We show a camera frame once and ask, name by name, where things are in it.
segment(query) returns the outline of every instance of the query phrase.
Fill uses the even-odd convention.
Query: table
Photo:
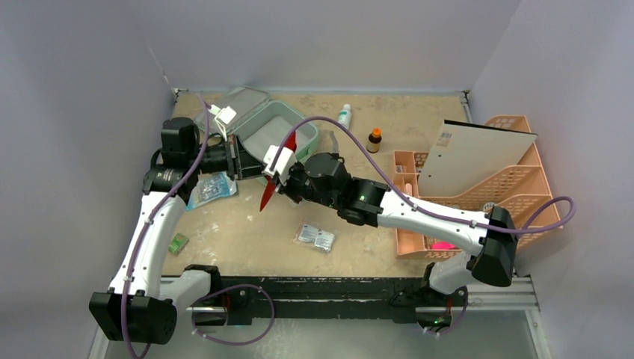
[[[213,103],[221,94],[204,94]],[[274,94],[306,116],[336,118],[344,104],[352,106],[350,130],[365,144],[374,127],[383,132],[375,161],[392,173],[393,151],[429,151],[442,120],[465,121],[456,96],[378,96],[349,94]],[[195,94],[179,95],[173,116],[195,118],[202,107]],[[329,123],[317,122],[319,148],[331,152],[333,137],[355,177],[381,180],[354,143]],[[317,277],[421,276],[428,260],[397,260],[394,229],[358,227],[337,217],[336,211],[315,203],[295,208],[274,195],[263,212],[259,202],[264,186],[254,179],[238,183],[238,194],[186,212],[176,227],[189,237],[178,255],[167,254],[163,274],[181,274],[190,264],[216,265],[222,275]],[[293,242],[306,219],[336,235],[329,254]]]

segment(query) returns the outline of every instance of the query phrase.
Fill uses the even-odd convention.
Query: gray floor
[[[249,340],[262,332],[266,320],[250,327],[220,328],[218,337]],[[111,343],[107,358],[129,358],[121,342]],[[470,312],[459,327],[436,339],[417,325],[387,320],[278,319],[267,337],[250,346],[230,347],[191,335],[189,315],[166,346],[154,346],[148,359],[401,359],[469,358],[536,359],[526,315],[517,312]]]

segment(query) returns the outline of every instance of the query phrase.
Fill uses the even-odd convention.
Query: white board
[[[453,197],[516,165],[534,133],[445,120],[420,171],[421,196]]]

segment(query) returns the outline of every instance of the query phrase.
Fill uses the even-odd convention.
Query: plastic packet
[[[233,196],[238,192],[236,181],[232,181],[225,172],[212,174],[198,180],[191,191],[186,211],[191,211],[213,200]]]
[[[335,242],[335,235],[304,220],[300,224],[293,242],[324,253],[330,253]]]

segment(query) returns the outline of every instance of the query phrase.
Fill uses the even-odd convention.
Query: brown bottle
[[[368,144],[366,145],[366,150],[370,153],[378,152],[379,147],[381,147],[381,129],[378,127],[372,130],[370,136],[368,136]]]

